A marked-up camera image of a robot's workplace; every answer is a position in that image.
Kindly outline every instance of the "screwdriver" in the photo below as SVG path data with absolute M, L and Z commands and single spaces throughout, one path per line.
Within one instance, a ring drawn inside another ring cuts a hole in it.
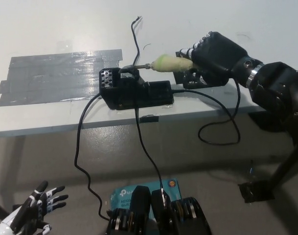
M 151 64 L 128 65 L 122 69 L 152 69 L 158 72 L 183 72 L 192 68 L 198 68 L 191 60 L 170 55 L 161 55 Z

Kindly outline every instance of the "floor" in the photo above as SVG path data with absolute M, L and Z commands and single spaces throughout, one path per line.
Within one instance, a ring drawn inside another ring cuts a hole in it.
M 144 144 L 162 177 L 176 177 L 182 197 L 198 199 L 214 235 L 298 235 L 298 166 L 277 189 L 273 201 L 245 204 L 237 186 L 249 179 L 267 178 L 291 151 L 290 138 L 262 132 L 247 115 L 239 115 L 241 143 L 215 147 L 197 138 L 198 128 L 208 122 L 141 125 Z M 135 125 L 82 133 L 78 163 L 92 175 L 92 188 L 104 201 L 103 214 L 110 208 L 115 188 L 157 180 Z M 65 185 L 67 206 L 45 217 L 53 226 L 51 234 L 101 235 L 107 222 L 98 217 L 99 202 L 73 165 L 75 136 L 68 132 L 0 139 L 0 204 L 10 210 L 42 180 L 48 180 L 50 188 Z M 204 136 L 216 141 L 235 138 L 231 125 L 209 128 Z

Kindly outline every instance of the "wire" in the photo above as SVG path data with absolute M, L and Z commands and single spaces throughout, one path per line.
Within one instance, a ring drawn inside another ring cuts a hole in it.
M 95 96 L 88 102 L 88 104 L 85 106 L 84 111 L 82 112 L 81 117 L 80 117 L 80 119 L 79 119 L 78 129 L 77 129 L 77 143 L 76 143 L 76 153 L 75 153 L 74 165 L 75 165 L 75 167 L 76 167 L 78 170 L 80 170 L 81 172 L 83 172 L 83 173 L 87 176 L 87 178 L 88 178 L 88 190 L 89 190 L 94 196 L 96 196 L 96 197 L 99 199 L 99 201 L 100 201 L 100 207 L 99 207 L 99 212 L 98 212 L 99 216 L 100 216 L 102 219 L 105 219 L 105 220 L 109 221 L 109 218 L 107 218 L 107 217 L 105 217 L 105 216 L 103 216 L 103 215 L 101 214 L 101 209 L 102 209 L 102 199 L 101 199 L 101 197 L 100 197 L 95 191 L 93 191 L 93 190 L 91 189 L 91 187 L 90 187 L 90 186 L 91 186 L 91 177 L 90 177 L 90 174 L 89 174 L 86 170 L 84 170 L 83 168 L 81 168 L 81 167 L 77 164 L 78 155 L 79 155 L 79 145 L 80 145 L 80 131 L 81 131 L 81 127 L 82 127 L 82 124 L 83 124 L 83 120 L 84 120 L 84 118 L 85 118 L 85 114 L 86 114 L 87 110 L 89 109 L 90 105 L 91 105 L 91 104 L 92 104 L 92 103 L 93 103 L 99 96 L 100 96 L 100 93 L 97 94 L 97 95 L 95 95 Z
M 137 60 L 139 59 L 139 56 L 140 56 L 140 49 L 139 49 L 139 46 L 138 46 L 138 42 L 137 42 L 137 37 L 136 37 L 136 34 L 135 34 L 135 30 L 134 30 L 134 24 L 141 19 L 141 16 L 138 16 L 137 19 L 135 19 L 132 23 L 131 23 L 131 31 L 133 33 L 133 37 L 134 37 L 134 41 L 135 41 L 135 45 L 136 45 L 136 48 L 137 48 L 137 55 L 134 59 L 134 62 L 133 62 L 133 65 L 135 65 L 137 63 Z
M 138 42 L 137 42 L 137 37 L 136 37 L 136 34 L 135 34 L 135 30 L 134 30 L 134 24 L 140 20 L 141 17 L 137 17 L 137 19 L 135 19 L 132 24 L 131 24 L 131 31 L 133 33 L 133 37 L 134 37 L 134 41 L 135 41 L 135 45 L 136 45 L 136 48 L 137 48 L 137 54 L 136 54 L 136 57 L 134 59 L 134 62 L 133 62 L 133 65 L 135 65 L 137 63 L 137 60 L 140 56 L 140 49 L 139 49 L 139 46 L 138 46 Z M 162 183 L 162 177 L 160 175 L 160 171 L 157 167 L 157 165 L 155 164 L 155 162 L 153 161 L 153 159 L 150 157 L 148 151 L 146 150 L 144 144 L 143 144 L 143 140 L 142 140 L 142 136 L 141 136 L 141 130 L 140 130 L 140 125 L 139 125 L 139 108 L 138 108 L 138 105 L 137 105 L 137 98 L 135 97 L 134 98 L 134 103 L 135 103 L 135 116 L 136 116 L 136 124 L 137 124 L 137 129 L 138 129 L 138 134 L 139 134 L 139 139 L 140 139 L 140 143 L 141 143 L 141 146 L 143 148 L 143 151 L 145 152 L 145 154 L 147 155 L 148 159 L 151 161 L 151 163 L 153 164 L 158 176 L 159 176 L 159 181 L 160 181 L 160 188 L 162 189 L 163 188 L 163 183 Z
M 236 107 L 235 107 L 235 111 L 233 113 L 233 115 L 231 115 L 231 113 L 229 112 L 229 110 L 225 107 L 224 104 L 222 104 L 220 101 L 218 101 L 217 99 L 207 95 L 207 94 L 204 94 L 202 92 L 197 92 L 197 91 L 192 91 L 192 90 L 172 90 L 172 92 L 175 94 L 175 93 L 184 93 L 184 92 L 188 92 L 188 93 L 195 93 L 195 94 L 199 94 L 199 95 L 202 95 L 206 98 L 209 98 L 211 100 L 213 100 L 214 102 L 216 102 L 217 104 L 219 104 L 222 109 L 226 112 L 226 114 L 229 116 L 229 119 L 226 120 L 226 121 L 216 121 L 216 122 L 211 122 L 209 124 L 206 124 L 204 125 L 203 127 L 200 128 L 199 132 L 198 132 L 198 137 L 199 139 L 204 142 L 204 143 L 208 143 L 208 144 L 212 144 L 212 145 L 218 145 L 218 146 L 226 146 L 226 145 L 232 145 L 232 144 L 237 144 L 240 142 L 241 140 L 241 134 L 240 134 L 240 131 L 239 131 L 239 128 L 237 126 L 237 123 L 235 122 L 234 118 L 235 116 L 237 115 L 238 113 L 238 109 L 239 109 L 239 105 L 240 105 L 240 98 L 241 98 L 241 94 L 240 94 L 240 87 L 239 87 L 239 84 L 237 81 L 235 81 L 236 83 L 236 87 L 237 87 L 237 93 L 238 93 L 238 99 L 237 99 L 237 104 L 236 104 Z M 235 127 L 235 130 L 237 132 L 237 141 L 235 142 L 228 142 L 228 143 L 215 143 L 215 142 L 210 142 L 210 141 L 207 141 L 207 140 L 204 140 L 200 133 L 202 130 L 204 130 L 206 127 L 208 126 L 211 126 L 211 125 L 218 125 L 218 124 L 224 124 L 224 123 L 227 123 L 231 121 L 233 126 Z

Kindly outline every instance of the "white robotic hand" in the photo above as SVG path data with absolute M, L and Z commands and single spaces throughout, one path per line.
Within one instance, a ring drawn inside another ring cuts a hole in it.
M 47 181 L 43 181 L 24 204 L 17 205 L 18 208 L 0 223 L 0 235 L 32 235 L 37 229 L 43 230 L 38 235 L 46 235 L 51 231 L 52 227 L 44 222 L 43 218 L 47 213 L 64 207 L 66 202 L 60 201 L 67 199 L 68 195 L 52 198 L 65 187 L 61 186 L 44 192 L 47 185 Z

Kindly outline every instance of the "duct tape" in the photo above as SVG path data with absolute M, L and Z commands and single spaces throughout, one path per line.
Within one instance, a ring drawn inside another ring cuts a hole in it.
M 120 49 L 12 57 L 0 106 L 90 99 L 99 93 L 99 71 L 120 60 Z

